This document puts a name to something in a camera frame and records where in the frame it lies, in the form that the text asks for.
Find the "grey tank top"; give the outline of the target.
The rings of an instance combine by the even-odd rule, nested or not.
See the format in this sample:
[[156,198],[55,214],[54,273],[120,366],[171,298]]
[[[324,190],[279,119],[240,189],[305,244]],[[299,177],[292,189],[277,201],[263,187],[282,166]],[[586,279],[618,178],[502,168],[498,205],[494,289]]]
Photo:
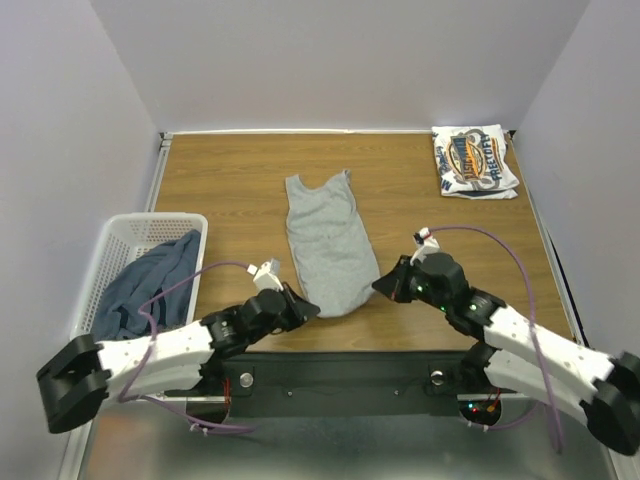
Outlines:
[[285,180],[286,233],[299,285],[321,318],[346,316],[373,295],[379,265],[343,170],[311,189]]

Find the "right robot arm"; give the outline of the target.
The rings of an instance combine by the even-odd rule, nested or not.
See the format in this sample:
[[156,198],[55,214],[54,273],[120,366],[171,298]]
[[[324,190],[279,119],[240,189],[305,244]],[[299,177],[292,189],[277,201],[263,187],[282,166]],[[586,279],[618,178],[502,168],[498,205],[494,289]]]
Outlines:
[[639,358],[612,356],[532,323],[504,300],[467,281],[443,252],[403,255],[372,287],[396,303],[421,301],[441,310],[459,333],[476,339],[460,366],[463,384],[522,393],[585,425],[609,449],[639,450]]

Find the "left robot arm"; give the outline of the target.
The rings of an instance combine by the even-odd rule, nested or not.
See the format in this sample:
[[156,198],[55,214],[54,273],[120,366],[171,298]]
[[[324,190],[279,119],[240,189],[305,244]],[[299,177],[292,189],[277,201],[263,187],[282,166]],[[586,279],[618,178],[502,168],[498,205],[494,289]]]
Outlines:
[[52,434],[70,432],[103,408],[166,391],[213,393],[223,373],[215,363],[275,331],[298,329],[319,313],[317,305],[284,284],[155,336],[116,341],[77,336],[36,374],[47,428]]

